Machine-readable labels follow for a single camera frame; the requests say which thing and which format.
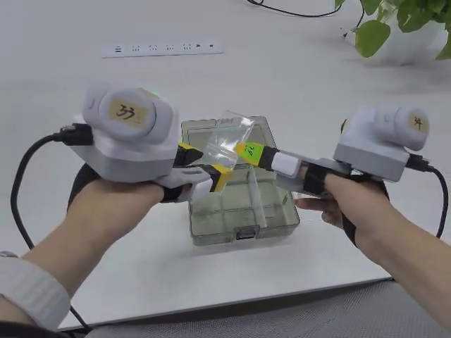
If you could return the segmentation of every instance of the yellow label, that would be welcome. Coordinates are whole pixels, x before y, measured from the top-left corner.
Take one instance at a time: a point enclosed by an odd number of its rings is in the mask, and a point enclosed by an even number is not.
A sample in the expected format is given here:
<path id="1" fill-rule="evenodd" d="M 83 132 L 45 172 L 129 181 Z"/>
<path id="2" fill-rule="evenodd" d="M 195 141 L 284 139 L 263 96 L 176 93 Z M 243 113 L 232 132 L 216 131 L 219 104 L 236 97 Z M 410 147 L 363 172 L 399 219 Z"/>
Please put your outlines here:
<path id="1" fill-rule="evenodd" d="M 410 113 L 409 116 L 409 127 L 418 132 L 429 132 L 429 122 L 427 119 L 422 118 L 415 113 Z"/>
<path id="2" fill-rule="evenodd" d="M 108 109 L 108 117 L 132 127 L 142 127 L 149 116 L 149 109 L 139 104 L 113 97 Z"/>

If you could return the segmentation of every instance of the black cable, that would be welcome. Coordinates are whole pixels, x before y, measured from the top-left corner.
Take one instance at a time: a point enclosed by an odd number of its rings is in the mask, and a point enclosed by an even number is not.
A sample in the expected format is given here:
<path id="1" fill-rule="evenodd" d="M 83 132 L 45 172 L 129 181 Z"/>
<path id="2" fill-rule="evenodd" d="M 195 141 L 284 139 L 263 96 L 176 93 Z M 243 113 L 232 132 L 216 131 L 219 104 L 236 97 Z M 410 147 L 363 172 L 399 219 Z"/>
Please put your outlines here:
<path id="1" fill-rule="evenodd" d="M 362 14 L 360 15 L 359 22 L 355 25 L 355 29 L 359 28 L 359 26 L 362 23 L 362 21 L 364 19 L 364 16 L 365 16 L 365 8 L 364 8 L 364 5 L 363 5 L 362 1 L 360 1 L 360 4 L 362 5 Z"/>
<path id="2" fill-rule="evenodd" d="M 440 224 L 438 226 L 437 234 L 435 235 L 437 238 L 441 238 L 443 230 L 445 229 L 446 215 L 448 212 L 448 202 L 449 202 L 448 187 L 446 185 L 446 180 L 443 177 L 442 173 L 439 171 L 439 169 L 434 168 L 433 166 L 429 165 L 427 168 L 427 171 L 429 173 L 435 174 L 435 176 L 437 176 L 438 180 L 440 181 L 440 185 L 442 186 L 442 191 L 443 191 L 442 215 L 440 217 Z"/>
<path id="3" fill-rule="evenodd" d="M 293 13 L 293 12 L 289 12 L 289 11 L 284 11 L 283 9 L 267 6 L 267 5 L 264 4 L 265 0 L 260 0 L 260 1 L 246 0 L 246 1 L 249 2 L 252 5 L 255 5 L 255 6 L 263 7 L 263 8 L 266 8 L 266 9 L 270 9 L 272 11 L 279 12 L 279 13 L 284 13 L 284 14 L 288 14 L 288 15 L 297 16 L 298 18 L 322 18 L 324 16 L 329 16 L 329 15 L 333 15 L 333 14 L 337 13 L 342 7 L 342 5 L 339 5 L 335 10 L 333 10 L 331 12 L 323 13 L 323 14 L 316 14 L 316 15 L 309 15 L 309 14 Z"/>
<path id="4" fill-rule="evenodd" d="M 13 188 L 11 190 L 11 211 L 13 212 L 13 218 L 16 222 L 17 228 L 19 229 L 20 234 L 22 235 L 23 239 L 25 240 L 25 243 L 27 243 L 28 248 L 31 250 L 35 247 L 33 244 L 33 241 L 31 240 L 30 236 L 28 235 L 27 230 L 23 226 L 22 218 L 19 214 L 19 209 L 17 206 L 17 200 L 18 200 L 18 194 L 20 189 L 20 184 L 22 183 L 23 175 L 25 173 L 25 169 L 30 162 L 30 159 L 32 158 L 33 154 L 42 146 L 49 142 L 64 142 L 65 141 L 65 135 L 64 132 L 56 133 L 53 135 L 49 135 L 46 137 L 41 138 L 39 141 L 35 142 L 23 155 L 22 160 L 19 163 L 16 177 L 14 178 Z M 70 312 L 74 315 L 75 318 L 80 322 L 80 324 L 83 326 L 85 330 L 88 332 L 91 331 L 91 328 L 89 325 L 81 318 L 81 316 L 78 314 L 78 312 L 71 306 Z"/>

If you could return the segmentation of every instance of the white desk surface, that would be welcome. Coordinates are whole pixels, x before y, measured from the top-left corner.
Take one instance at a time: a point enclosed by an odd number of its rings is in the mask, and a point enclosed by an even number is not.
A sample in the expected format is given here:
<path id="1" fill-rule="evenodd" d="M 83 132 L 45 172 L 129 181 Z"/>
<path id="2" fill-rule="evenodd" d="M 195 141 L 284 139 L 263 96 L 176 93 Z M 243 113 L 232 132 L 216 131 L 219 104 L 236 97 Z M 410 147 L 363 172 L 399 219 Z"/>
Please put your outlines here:
<path id="1" fill-rule="evenodd" d="M 333 3 L 267 2 L 310 13 Z M 360 13 L 357 3 L 348 2 L 333 18 L 305 20 L 241 0 L 2 1 L 0 248 L 26 250 L 9 208 L 21 156 L 38 138 L 71 123 L 92 80 L 155 89 L 183 120 L 215 118 L 225 109 L 264 115 L 280 148 L 313 157 L 332 155 L 341 122 L 358 105 L 420 106 L 430 114 L 432 130 L 422 154 L 450 176 L 450 64 L 369 67 L 340 38 Z M 100 58 L 103 46 L 192 37 L 218 38 L 225 53 Z M 63 219 L 80 165 L 61 144 L 32 159 L 19 204 L 36 242 Z M 389 189 L 405 215 L 435 231 L 442 197 L 434 176 L 407 172 Z M 449 229 L 445 237 L 451 238 Z M 108 250 L 73 305 L 95 324 L 384 277 L 341 231 L 321 221 L 305 222 L 286 239 L 195 247 L 187 205 L 165 205 Z M 61 328 L 76 326 L 69 315 Z"/>

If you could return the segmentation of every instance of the clear plastic box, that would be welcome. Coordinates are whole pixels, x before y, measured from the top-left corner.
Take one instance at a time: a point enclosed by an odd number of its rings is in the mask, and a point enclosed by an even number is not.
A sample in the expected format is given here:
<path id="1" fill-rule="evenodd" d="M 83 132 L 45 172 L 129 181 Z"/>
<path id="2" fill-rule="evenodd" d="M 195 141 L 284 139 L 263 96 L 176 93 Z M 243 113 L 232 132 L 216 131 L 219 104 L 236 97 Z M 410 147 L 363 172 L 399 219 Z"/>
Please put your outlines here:
<path id="1" fill-rule="evenodd" d="M 251 119 L 247 141 L 276 146 L 266 119 Z M 183 141 L 203 150 L 219 127 L 216 120 L 183 122 Z M 194 245 L 288 236 L 300 223 L 291 192 L 276 186 L 276 175 L 241 159 L 221 194 L 207 194 L 189 208 Z"/>

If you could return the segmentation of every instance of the human hand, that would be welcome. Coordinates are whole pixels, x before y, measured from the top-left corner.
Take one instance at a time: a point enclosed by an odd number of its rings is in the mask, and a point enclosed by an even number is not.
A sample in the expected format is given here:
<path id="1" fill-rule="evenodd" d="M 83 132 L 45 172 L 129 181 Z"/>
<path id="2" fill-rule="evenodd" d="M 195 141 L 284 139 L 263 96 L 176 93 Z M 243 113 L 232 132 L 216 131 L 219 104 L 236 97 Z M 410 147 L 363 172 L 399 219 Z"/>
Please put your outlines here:
<path id="1" fill-rule="evenodd" d="M 93 229 L 112 244 L 133 230 L 163 196 L 163 188 L 152 183 L 95 180 L 75 197 L 66 221 Z"/>
<path id="2" fill-rule="evenodd" d="M 381 189 L 372 183 L 356 183 L 335 175 L 327 175 L 325 188 L 329 199 L 303 198 L 296 200 L 301 209 L 322 211 L 322 218 L 342 229 L 342 212 L 356 226 L 355 242 L 371 260 L 375 260 L 373 244 L 388 233 L 393 224 L 405 220 Z"/>

